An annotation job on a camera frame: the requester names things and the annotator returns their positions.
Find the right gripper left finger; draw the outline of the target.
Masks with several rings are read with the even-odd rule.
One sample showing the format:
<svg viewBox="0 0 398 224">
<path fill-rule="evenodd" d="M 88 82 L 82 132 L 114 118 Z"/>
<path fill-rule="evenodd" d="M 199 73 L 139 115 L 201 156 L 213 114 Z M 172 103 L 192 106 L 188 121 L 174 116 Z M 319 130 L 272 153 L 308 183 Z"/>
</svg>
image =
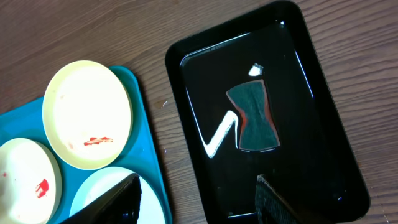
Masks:
<svg viewBox="0 0 398 224">
<path fill-rule="evenodd" d="M 141 195 L 139 175 L 130 174 L 62 224 L 137 224 Z"/>
</svg>

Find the light blue plate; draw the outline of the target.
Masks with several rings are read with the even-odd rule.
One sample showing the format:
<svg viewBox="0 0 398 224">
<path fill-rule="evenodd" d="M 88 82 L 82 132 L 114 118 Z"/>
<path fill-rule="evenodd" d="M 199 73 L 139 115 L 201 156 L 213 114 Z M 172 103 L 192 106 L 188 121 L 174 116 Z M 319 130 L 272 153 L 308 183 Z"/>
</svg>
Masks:
<svg viewBox="0 0 398 224">
<path fill-rule="evenodd" d="M 123 167 L 106 167 L 91 174 L 77 190 L 70 208 L 69 217 L 72 217 L 94 202 L 129 174 L 135 174 L 135 172 Z M 145 178 L 140 177 L 139 179 L 142 196 L 137 223 L 168 223 L 166 212 L 154 188 Z"/>
</svg>

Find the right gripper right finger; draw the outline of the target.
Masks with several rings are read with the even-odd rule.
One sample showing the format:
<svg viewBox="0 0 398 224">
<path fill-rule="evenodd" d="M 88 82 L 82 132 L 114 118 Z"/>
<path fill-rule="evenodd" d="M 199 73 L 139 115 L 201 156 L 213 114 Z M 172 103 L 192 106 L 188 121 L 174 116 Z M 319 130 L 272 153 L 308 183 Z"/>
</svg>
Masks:
<svg viewBox="0 0 398 224">
<path fill-rule="evenodd" d="M 259 224 L 302 224 L 263 175 L 256 179 L 255 208 Z"/>
</svg>

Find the green and red sponge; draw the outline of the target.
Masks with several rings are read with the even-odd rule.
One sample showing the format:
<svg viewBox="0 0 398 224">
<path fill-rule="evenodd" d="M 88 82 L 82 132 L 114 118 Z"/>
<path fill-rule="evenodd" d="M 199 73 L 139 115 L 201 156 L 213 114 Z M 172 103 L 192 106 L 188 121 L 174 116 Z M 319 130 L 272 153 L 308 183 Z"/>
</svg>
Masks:
<svg viewBox="0 0 398 224">
<path fill-rule="evenodd" d="M 226 95 L 242 119 L 240 150 L 264 152 L 280 146 L 263 80 L 237 85 Z"/>
</svg>

